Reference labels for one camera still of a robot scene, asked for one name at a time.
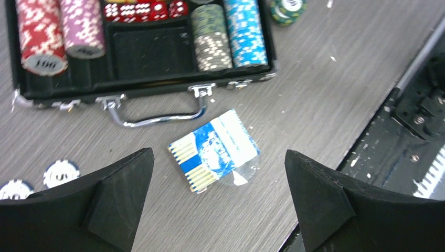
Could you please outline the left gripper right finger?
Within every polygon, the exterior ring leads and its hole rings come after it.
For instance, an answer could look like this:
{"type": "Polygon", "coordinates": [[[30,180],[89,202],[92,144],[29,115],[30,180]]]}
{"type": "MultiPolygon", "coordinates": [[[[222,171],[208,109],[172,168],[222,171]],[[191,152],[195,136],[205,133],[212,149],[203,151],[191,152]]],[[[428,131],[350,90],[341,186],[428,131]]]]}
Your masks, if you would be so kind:
{"type": "Polygon", "coordinates": [[[444,202],[385,190],[287,150],[306,251],[444,251],[444,202]]]}

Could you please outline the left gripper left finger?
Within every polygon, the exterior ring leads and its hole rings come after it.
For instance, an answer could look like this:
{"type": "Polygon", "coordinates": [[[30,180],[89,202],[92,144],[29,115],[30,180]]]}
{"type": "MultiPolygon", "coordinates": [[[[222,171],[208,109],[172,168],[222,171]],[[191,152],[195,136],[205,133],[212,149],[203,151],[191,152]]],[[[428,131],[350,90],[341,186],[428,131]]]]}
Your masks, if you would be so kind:
{"type": "Polygon", "coordinates": [[[1,251],[131,251],[154,154],[140,149],[68,183],[1,201],[1,251]]]}

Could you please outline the blue playing card deck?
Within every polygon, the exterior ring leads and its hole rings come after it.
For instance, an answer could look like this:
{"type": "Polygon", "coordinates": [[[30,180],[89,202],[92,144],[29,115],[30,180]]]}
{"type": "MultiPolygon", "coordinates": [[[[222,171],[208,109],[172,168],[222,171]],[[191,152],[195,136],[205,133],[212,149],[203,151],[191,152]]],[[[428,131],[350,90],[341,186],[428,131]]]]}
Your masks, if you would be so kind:
{"type": "Polygon", "coordinates": [[[235,109],[174,141],[168,150],[196,194],[218,181],[245,185],[260,166],[260,150],[235,109]]]}

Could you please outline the black poker chip case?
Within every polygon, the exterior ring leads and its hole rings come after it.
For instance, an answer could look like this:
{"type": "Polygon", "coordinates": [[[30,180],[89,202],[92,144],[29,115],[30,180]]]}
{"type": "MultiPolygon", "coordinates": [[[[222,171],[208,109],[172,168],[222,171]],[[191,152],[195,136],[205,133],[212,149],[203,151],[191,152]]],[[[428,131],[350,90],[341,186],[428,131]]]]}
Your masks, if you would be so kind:
{"type": "MultiPolygon", "coordinates": [[[[188,14],[163,20],[124,23],[109,22],[104,17],[107,3],[136,4],[154,1],[99,1],[105,54],[95,59],[73,58],[66,53],[68,67],[54,76],[40,76],[24,69],[18,33],[16,1],[3,1],[9,40],[10,64],[14,88],[13,104],[33,109],[70,110],[79,105],[99,103],[113,120],[128,128],[138,128],[166,121],[191,120],[206,111],[206,99],[218,87],[242,88],[268,81],[276,75],[277,57],[265,1],[257,1],[268,64],[233,67],[220,71],[200,71],[195,55],[191,13],[199,6],[223,1],[185,1],[188,14]],[[129,120],[119,114],[121,102],[128,98],[191,92],[197,100],[194,112],[156,115],[129,120]]],[[[172,1],[164,2],[168,7],[172,1]]]]}

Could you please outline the purple poker chip stack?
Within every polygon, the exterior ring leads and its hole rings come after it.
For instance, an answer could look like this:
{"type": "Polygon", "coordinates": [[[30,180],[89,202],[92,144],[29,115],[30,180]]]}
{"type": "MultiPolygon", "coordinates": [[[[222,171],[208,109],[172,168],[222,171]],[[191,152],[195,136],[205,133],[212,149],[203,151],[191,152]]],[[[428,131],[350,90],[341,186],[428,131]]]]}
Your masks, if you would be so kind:
{"type": "Polygon", "coordinates": [[[61,0],[61,22],[66,53],[79,59],[105,54],[101,4],[96,0],[61,0]]]}

